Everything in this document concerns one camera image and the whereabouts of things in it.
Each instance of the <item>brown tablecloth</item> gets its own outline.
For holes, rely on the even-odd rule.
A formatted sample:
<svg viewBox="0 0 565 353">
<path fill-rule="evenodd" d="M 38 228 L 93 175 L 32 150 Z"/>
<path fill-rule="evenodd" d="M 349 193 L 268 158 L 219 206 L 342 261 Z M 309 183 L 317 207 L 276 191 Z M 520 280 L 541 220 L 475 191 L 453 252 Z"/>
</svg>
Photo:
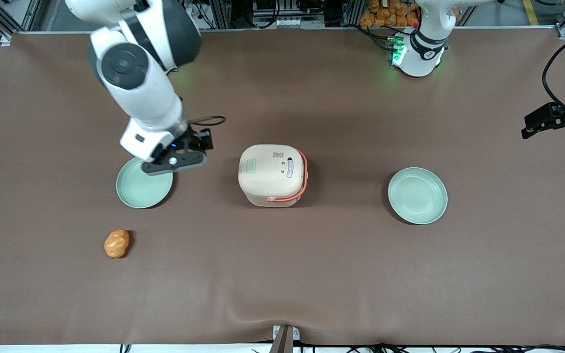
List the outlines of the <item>brown tablecloth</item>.
<svg viewBox="0 0 565 353">
<path fill-rule="evenodd" d="M 115 179 L 128 117 L 89 69 L 86 35 L 0 49 L 0 344 L 214 343 L 293 324 L 313 344 L 565 344 L 565 134 L 520 138 L 549 101 L 552 29 L 458 30 L 426 78 L 357 31 L 206 33 L 172 77 L 213 128 L 209 164 L 135 210 Z M 550 72 L 565 101 L 565 52 Z M 309 188 L 252 206 L 238 157 L 299 148 Z M 388 206 L 390 175 L 442 178 L 428 226 Z M 103 252 L 134 231 L 125 259 Z"/>
</svg>

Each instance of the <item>label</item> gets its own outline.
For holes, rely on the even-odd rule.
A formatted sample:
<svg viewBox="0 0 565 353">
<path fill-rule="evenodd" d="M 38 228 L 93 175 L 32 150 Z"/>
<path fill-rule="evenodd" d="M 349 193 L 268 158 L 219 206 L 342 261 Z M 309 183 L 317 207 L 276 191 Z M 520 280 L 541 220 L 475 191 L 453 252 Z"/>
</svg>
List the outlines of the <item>label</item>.
<svg viewBox="0 0 565 353">
<path fill-rule="evenodd" d="M 287 158 L 287 178 L 291 178 L 293 175 L 293 159 L 291 157 Z"/>
</svg>

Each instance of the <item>light green plate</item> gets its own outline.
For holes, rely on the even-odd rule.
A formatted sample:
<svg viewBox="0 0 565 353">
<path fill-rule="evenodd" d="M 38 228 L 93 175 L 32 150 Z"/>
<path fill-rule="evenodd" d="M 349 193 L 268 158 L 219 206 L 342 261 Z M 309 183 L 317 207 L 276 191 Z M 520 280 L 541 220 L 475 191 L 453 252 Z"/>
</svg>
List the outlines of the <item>light green plate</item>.
<svg viewBox="0 0 565 353">
<path fill-rule="evenodd" d="M 387 196 L 394 211 L 414 224 L 437 221 L 448 206 L 444 183 L 424 168 L 405 168 L 396 173 L 389 182 Z"/>
<path fill-rule="evenodd" d="M 117 195 L 133 208 L 148 208 L 162 201 L 173 184 L 171 173 L 147 175 L 141 169 L 143 159 L 130 159 L 117 175 Z"/>
</svg>

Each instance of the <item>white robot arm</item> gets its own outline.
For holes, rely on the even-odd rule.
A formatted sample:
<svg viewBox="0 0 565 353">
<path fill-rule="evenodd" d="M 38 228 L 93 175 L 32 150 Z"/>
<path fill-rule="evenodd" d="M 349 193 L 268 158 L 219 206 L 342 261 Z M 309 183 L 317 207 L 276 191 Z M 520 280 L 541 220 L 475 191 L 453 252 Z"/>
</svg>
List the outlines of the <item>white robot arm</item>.
<svg viewBox="0 0 565 353">
<path fill-rule="evenodd" d="M 402 37 L 402 50 L 393 57 L 395 67 L 405 74 L 422 77 L 430 74 L 444 53 L 444 44 L 457 24 L 452 8 L 475 6 L 492 0 L 415 0 L 422 9 L 417 28 Z"/>
<path fill-rule="evenodd" d="M 146 163 L 148 174 L 177 172 L 206 163 L 210 130 L 191 129 L 167 73 L 195 60 L 202 38 L 175 0 L 66 0 L 83 20 L 101 24 L 90 35 L 88 60 L 97 78 L 130 116 L 121 146 Z"/>
</svg>

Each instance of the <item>black cable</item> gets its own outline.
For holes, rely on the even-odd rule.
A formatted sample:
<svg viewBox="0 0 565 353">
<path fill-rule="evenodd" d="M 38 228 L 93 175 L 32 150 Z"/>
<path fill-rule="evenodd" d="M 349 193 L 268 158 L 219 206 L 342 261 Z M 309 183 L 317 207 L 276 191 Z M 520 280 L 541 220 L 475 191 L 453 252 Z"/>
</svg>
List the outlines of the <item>black cable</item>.
<svg viewBox="0 0 565 353">
<path fill-rule="evenodd" d="M 558 6 L 559 5 L 559 4 L 553 4 L 551 2 L 543 2 L 542 0 L 533 0 L 533 1 L 535 1 L 538 4 L 543 5 L 543 6 Z"/>
<path fill-rule="evenodd" d="M 246 0 L 245 4 L 252 4 L 252 1 L 251 1 L 251 0 Z M 244 11 L 243 16 L 244 16 L 245 22 L 247 22 L 247 24 L 248 24 L 250 27 L 256 28 L 256 29 L 265 29 L 265 28 L 267 28 L 267 27 L 273 25 L 273 24 L 276 22 L 276 20 L 278 19 L 278 15 L 279 15 L 280 13 L 281 13 L 280 4 L 278 3 L 278 0 L 274 0 L 274 10 L 273 10 L 273 13 L 272 13 L 272 18 L 271 18 L 271 20 L 269 21 L 269 23 L 267 23 L 265 26 L 260 27 L 260 26 L 258 26 L 258 25 L 256 25 L 256 24 L 254 24 L 251 20 L 249 20 L 249 18 L 247 18 L 247 12 L 245 12 L 245 11 Z"/>
<path fill-rule="evenodd" d="M 303 2 L 305 0 L 296 0 L 296 7 L 298 7 L 298 9 L 300 9 L 300 11 L 303 11 L 305 13 L 308 14 L 316 14 L 316 13 L 323 13 L 324 12 L 324 7 L 325 7 L 325 3 L 321 3 L 320 7 L 318 7 L 317 9 L 311 9 L 308 6 L 303 6 Z"/>
<path fill-rule="evenodd" d="M 219 121 L 216 121 L 214 123 L 204 123 L 205 121 L 214 120 L 214 119 L 218 119 Z M 217 126 L 217 125 L 221 125 L 225 122 L 226 122 L 225 116 L 211 115 L 211 116 L 206 116 L 204 118 L 200 118 L 200 119 L 197 119 L 197 120 L 189 121 L 189 124 L 195 125 L 195 126 Z"/>
<path fill-rule="evenodd" d="M 376 38 L 374 38 L 374 34 L 370 33 L 370 38 L 372 38 L 372 42 L 374 42 L 374 44 L 375 44 L 377 47 L 379 47 L 379 48 L 381 48 L 381 49 L 383 49 L 383 50 L 385 50 L 385 51 L 394 51 L 393 49 L 390 49 L 390 48 L 388 48 L 388 47 L 385 47 L 385 46 L 383 46 L 381 43 L 379 43 L 379 42 L 376 40 Z"/>
<path fill-rule="evenodd" d="M 210 27 L 210 29 L 215 29 L 215 26 L 213 26 L 213 22 L 211 22 L 211 20 L 208 18 L 208 15 L 206 14 L 206 12 L 204 12 L 204 7 L 202 7 L 201 0 L 195 0 L 194 4 L 195 4 L 195 7 L 197 7 L 200 14 L 202 15 L 202 18 L 204 18 L 204 22 L 206 22 L 206 24 Z"/>
<path fill-rule="evenodd" d="M 546 66 L 544 67 L 544 70 L 542 72 L 542 85 L 544 87 L 544 90 L 546 91 L 546 93 L 549 95 L 549 97 L 555 102 L 557 103 L 563 110 L 565 110 L 565 104 L 561 102 L 561 100 L 559 100 L 559 98 L 557 98 L 557 96 L 555 96 L 553 94 L 553 92 L 551 91 L 551 89 L 549 88 L 549 83 L 546 82 L 546 74 L 549 71 L 549 69 L 551 68 L 551 64 L 553 63 L 553 61 L 555 60 L 555 58 L 558 57 L 558 55 L 565 49 L 565 43 L 564 45 L 562 45 L 556 52 L 555 54 L 553 54 L 553 56 L 551 56 L 551 58 L 549 59 L 549 62 L 546 63 Z"/>
</svg>

